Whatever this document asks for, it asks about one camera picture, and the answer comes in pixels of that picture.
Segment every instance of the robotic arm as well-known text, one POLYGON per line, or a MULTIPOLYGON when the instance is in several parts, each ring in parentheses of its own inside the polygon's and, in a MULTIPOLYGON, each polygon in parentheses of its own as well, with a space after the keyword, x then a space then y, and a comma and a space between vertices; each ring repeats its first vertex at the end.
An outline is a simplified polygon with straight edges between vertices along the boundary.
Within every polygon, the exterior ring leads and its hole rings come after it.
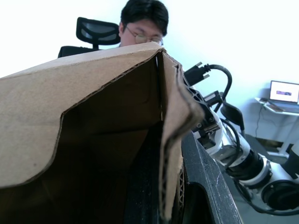
POLYGON ((200 65, 186 71, 184 80, 188 91, 205 112, 205 118, 193 129, 195 137, 224 167, 243 199, 257 212, 276 216, 299 214, 299 210, 287 211, 299 207, 299 141, 292 147, 285 164, 272 162, 255 152, 244 134, 238 133, 227 120, 217 115, 232 83, 229 71, 219 65, 200 65), (215 91, 204 98, 192 86, 207 78, 209 75, 204 74, 211 69, 223 71, 228 77, 228 85, 222 96, 215 91), (211 110, 214 104, 217 104, 215 111, 211 110), (254 205, 250 194, 256 195, 270 210, 254 205))

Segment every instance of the black cable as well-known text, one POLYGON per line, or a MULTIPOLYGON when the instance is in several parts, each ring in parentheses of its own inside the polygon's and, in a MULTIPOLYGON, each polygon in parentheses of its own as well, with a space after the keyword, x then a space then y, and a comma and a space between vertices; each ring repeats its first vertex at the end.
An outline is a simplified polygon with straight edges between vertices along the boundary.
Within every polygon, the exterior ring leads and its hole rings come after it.
POLYGON ((261 109, 258 112, 258 119, 257 119, 257 122, 256 122, 256 138, 257 138, 258 123, 260 122, 260 119, 261 119, 262 109, 263 109, 263 106, 261 106, 261 109))
MULTIPOLYGON (((232 82, 233 82, 232 75, 226 68, 224 68, 221 65, 211 64, 209 67, 210 67, 210 69, 220 70, 220 71, 224 72, 226 74, 226 76, 228 77, 228 83, 227 83, 225 90, 223 92, 223 95, 222 95, 222 100, 225 101, 228 91, 229 91, 230 87, 232 86, 232 82)), ((215 113, 218 112, 221 104, 222 103, 217 104, 217 106, 215 107, 215 110, 214 110, 215 113)))
POLYGON ((231 159, 230 162, 228 162, 225 166, 224 166, 224 170, 226 170, 230 165, 232 165, 234 163, 234 161, 236 161, 238 159, 239 153, 241 152, 241 144, 240 144, 240 138, 239 138, 239 134, 236 131, 236 129, 232 126, 232 124, 230 124, 228 121, 226 121, 225 119, 220 118, 220 120, 226 124, 227 126, 229 126, 234 135, 235 135, 235 139, 236 139, 236 153, 234 154, 233 158, 231 159))
POLYGON ((271 210, 262 209, 262 208, 256 206, 255 204, 253 204, 251 199, 244 195, 244 192, 248 193, 248 191, 236 179, 234 179, 234 184, 235 184, 235 187, 236 187, 237 191, 239 192, 241 197, 244 199, 244 201, 246 201, 246 203, 248 203, 258 213, 263 213, 263 214, 268 214, 268 215, 273 215, 273 216, 295 216, 295 215, 299 215, 299 210, 289 211, 289 212, 279 212, 279 211, 275 211, 273 209, 271 209, 271 210))

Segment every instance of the small desk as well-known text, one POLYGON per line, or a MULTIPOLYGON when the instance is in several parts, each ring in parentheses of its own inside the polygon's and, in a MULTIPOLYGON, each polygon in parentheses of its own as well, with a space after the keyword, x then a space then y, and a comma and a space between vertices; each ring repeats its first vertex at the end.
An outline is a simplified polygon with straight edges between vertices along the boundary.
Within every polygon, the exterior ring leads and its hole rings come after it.
POLYGON ((266 108, 268 111, 271 111, 272 113, 276 113, 276 114, 283 114, 283 115, 289 115, 289 116, 296 116, 297 119, 294 121, 293 126, 291 127, 291 130, 289 131, 288 137, 286 138, 286 140, 284 141, 284 143, 282 144, 281 148, 278 150, 278 153, 273 153, 273 152, 268 152, 269 155, 273 155, 273 156, 281 156, 281 157, 285 157, 288 158, 289 155, 286 152, 286 150, 288 149, 290 143, 291 143, 291 139, 294 136, 295 138, 299 137, 298 133, 295 133, 296 127, 299 126, 299 113, 290 113, 290 112, 278 112, 273 110, 272 108, 269 107, 269 104, 267 102, 261 102, 260 98, 255 98, 255 100, 257 102, 259 102, 260 104, 262 104, 264 106, 264 108, 266 108))

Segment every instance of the black surface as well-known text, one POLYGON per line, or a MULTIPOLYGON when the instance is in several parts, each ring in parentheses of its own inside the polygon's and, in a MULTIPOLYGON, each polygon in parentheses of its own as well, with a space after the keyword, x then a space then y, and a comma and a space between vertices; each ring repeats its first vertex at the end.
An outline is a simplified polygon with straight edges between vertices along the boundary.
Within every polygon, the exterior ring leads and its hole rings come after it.
POLYGON ((195 140, 192 133, 182 140, 182 152, 187 185, 183 223, 241 224, 218 165, 195 140), (190 192, 193 192, 195 198, 200 198, 200 201, 188 197, 190 192), (202 214, 201 210, 205 210, 204 216, 199 215, 202 214))
POLYGON ((163 123, 149 129, 130 168, 124 224, 158 224, 159 156, 163 123))

